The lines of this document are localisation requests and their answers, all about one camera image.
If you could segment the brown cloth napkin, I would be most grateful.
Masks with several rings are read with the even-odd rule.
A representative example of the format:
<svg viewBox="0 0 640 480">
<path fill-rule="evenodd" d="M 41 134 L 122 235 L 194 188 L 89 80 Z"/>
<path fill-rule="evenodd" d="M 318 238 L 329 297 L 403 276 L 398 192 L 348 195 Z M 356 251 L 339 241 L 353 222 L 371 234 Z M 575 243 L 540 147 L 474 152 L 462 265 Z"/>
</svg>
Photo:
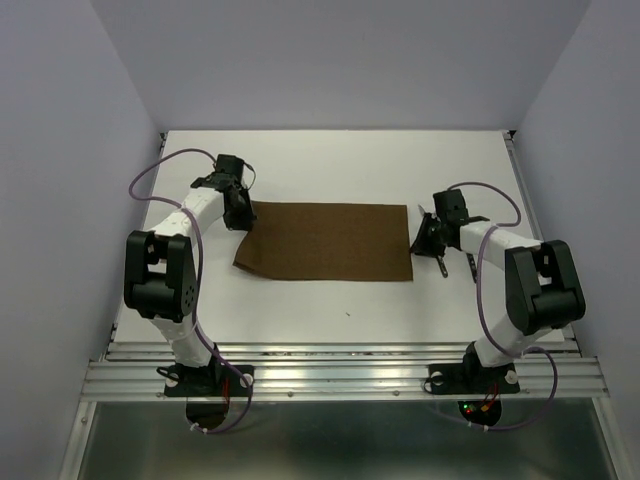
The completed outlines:
<svg viewBox="0 0 640 480">
<path fill-rule="evenodd" d="M 256 202 L 233 265 L 278 281 L 411 282 L 404 205 Z"/>
</svg>

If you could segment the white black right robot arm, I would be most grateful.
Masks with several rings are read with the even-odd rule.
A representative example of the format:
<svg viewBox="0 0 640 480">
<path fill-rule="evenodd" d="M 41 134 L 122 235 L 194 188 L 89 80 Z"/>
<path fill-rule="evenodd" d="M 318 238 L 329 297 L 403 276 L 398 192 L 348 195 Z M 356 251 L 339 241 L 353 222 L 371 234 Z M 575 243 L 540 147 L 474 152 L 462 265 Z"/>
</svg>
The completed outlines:
<svg viewBox="0 0 640 480">
<path fill-rule="evenodd" d="M 522 220 L 513 199 L 516 219 L 495 223 L 469 213 L 456 184 L 433 195 L 435 211 L 422 211 L 422 220 L 410 252 L 433 258 L 441 274 L 447 250 L 465 254 L 475 283 L 476 308 L 482 336 L 469 345 L 460 366 L 463 384 L 482 390 L 496 378 L 496 368 L 528 353 L 538 352 L 539 338 L 580 320 L 586 300 L 569 245 L 544 242 L 512 231 Z M 504 274 L 505 314 L 494 326 L 487 322 L 483 304 L 483 267 L 491 264 Z"/>
</svg>

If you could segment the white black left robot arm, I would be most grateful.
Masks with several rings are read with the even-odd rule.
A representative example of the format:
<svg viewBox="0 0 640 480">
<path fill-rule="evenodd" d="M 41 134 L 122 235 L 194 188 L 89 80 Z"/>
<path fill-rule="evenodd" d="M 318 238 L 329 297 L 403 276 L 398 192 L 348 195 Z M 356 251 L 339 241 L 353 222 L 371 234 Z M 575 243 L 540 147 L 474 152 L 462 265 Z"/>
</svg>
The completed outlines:
<svg viewBox="0 0 640 480">
<path fill-rule="evenodd" d="M 183 200 L 136 192 L 151 170 L 182 154 L 202 154 L 212 171 L 189 185 Z M 124 303 L 149 320 L 172 347 L 175 362 L 188 371 L 188 382 L 199 393 L 215 392 L 223 371 L 211 360 L 215 344 L 199 326 L 197 308 L 204 267 L 203 234 L 218 221 L 230 231 L 249 232 L 256 215 L 244 173 L 254 168 L 228 154 L 187 148 L 160 159 L 138 174 L 129 195 L 139 202 L 156 202 L 173 210 L 149 230 L 134 230 L 126 240 Z"/>
</svg>

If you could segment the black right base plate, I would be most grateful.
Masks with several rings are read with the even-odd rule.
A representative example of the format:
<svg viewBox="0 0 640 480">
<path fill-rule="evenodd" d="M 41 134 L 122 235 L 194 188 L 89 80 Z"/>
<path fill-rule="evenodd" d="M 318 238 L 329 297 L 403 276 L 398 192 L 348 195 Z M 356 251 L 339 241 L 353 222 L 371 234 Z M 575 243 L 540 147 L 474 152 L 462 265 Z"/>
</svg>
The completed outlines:
<svg viewBox="0 0 640 480">
<path fill-rule="evenodd" d="M 513 364 L 496 368 L 480 367 L 472 372 L 462 364 L 438 363 L 427 366 L 423 390 L 432 395 L 483 396 L 486 393 L 517 394 L 518 376 Z"/>
</svg>

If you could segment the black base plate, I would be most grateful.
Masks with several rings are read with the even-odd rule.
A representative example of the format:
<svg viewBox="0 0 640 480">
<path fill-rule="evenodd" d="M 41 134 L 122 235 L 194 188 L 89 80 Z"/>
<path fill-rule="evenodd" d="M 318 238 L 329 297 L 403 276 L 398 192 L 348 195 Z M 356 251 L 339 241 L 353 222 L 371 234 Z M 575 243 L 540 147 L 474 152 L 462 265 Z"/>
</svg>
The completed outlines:
<svg viewBox="0 0 640 480">
<path fill-rule="evenodd" d="M 518 376 L 513 364 L 496 368 L 480 367 L 472 372 L 462 364 L 438 363 L 427 366 L 423 390 L 432 395 L 483 396 L 486 393 L 517 394 Z"/>
<path fill-rule="evenodd" d="M 240 377 L 219 363 L 198 368 L 172 364 L 156 372 L 165 380 L 164 395 L 169 398 L 248 397 Z"/>
</svg>

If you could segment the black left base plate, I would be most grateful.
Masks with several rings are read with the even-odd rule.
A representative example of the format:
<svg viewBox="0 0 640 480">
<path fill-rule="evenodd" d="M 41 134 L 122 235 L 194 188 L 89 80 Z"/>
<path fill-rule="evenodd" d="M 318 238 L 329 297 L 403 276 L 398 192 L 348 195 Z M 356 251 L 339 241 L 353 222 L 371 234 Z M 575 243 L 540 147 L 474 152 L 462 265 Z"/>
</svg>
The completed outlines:
<svg viewBox="0 0 640 480">
<path fill-rule="evenodd" d="M 169 398 L 248 397 L 240 377 L 219 363 L 198 368 L 172 364 L 156 372 L 165 380 L 164 395 Z"/>
</svg>

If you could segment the aluminium rail frame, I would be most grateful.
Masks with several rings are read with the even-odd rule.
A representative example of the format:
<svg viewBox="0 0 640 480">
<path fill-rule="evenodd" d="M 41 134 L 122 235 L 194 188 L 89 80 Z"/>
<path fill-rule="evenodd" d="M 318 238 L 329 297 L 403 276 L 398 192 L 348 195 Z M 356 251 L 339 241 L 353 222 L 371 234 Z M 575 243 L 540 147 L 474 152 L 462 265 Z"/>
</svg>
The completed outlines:
<svg viewBox="0 0 640 480">
<path fill-rule="evenodd" d="M 449 185 L 473 214 L 538 227 L 503 131 L 172 130 L 164 152 L 230 153 L 258 172 L 252 197 L 275 202 L 418 204 Z M 207 172 L 182 154 L 155 177 L 181 199 Z M 254 394 L 231 404 L 228 431 L 191 427 L 187 408 L 220 397 L 169 398 L 157 367 L 169 345 L 120 312 L 106 355 L 88 366 L 61 475 L 65 479 L 632 479 L 597 359 L 571 329 L 545 337 L 515 364 L 520 392 L 502 394 L 496 431 L 465 422 L 456 396 L 423 390 L 427 366 L 458 363 L 479 337 L 465 257 L 448 277 L 414 260 L 409 283 L 271 282 L 232 266 L 240 237 L 204 237 L 199 316 L 232 364 L 254 367 Z"/>
</svg>

